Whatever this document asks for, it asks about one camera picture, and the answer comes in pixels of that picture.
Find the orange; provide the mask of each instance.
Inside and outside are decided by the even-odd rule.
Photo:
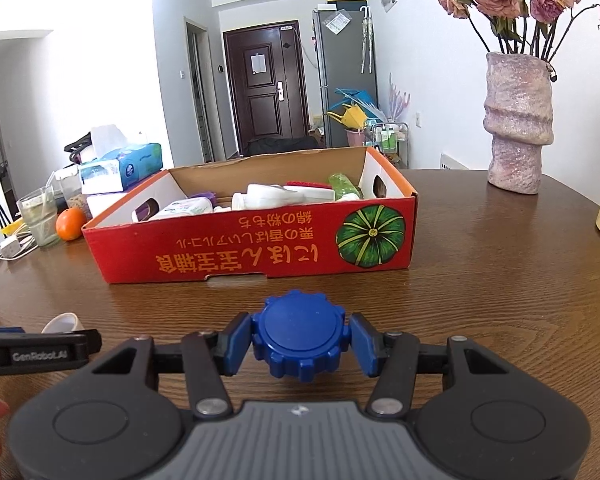
[[[79,207],[70,207],[62,211],[56,220],[56,232],[65,242],[82,236],[82,226],[87,223],[87,217]]]

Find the yellow watering can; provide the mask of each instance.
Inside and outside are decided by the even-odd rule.
[[[327,115],[343,124],[349,130],[361,130],[365,127],[365,121],[368,119],[362,108],[358,105],[343,105],[347,110],[344,115],[338,115],[335,112],[327,112]]]

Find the wall vent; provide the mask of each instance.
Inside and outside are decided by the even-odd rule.
[[[440,153],[440,169],[441,170],[467,170],[468,168],[460,164],[454,158],[451,158],[445,153]]]

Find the paper notice on door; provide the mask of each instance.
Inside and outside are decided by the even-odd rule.
[[[329,17],[323,21],[324,26],[327,27],[334,34],[339,34],[340,31],[349,25],[351,16],[346,10],[339,10],[330,14]]]
[[[251,69],[254,74],[261,74],[267,71],[267,66],[264,63],[264,54],[251,56]]]

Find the textured pink vase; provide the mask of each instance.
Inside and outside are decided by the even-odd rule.
[[[516,193],[536,194],[542,147],[554,142],[547,63],[526,54],[487,54],[484,129],[493,135],[488,180]]]

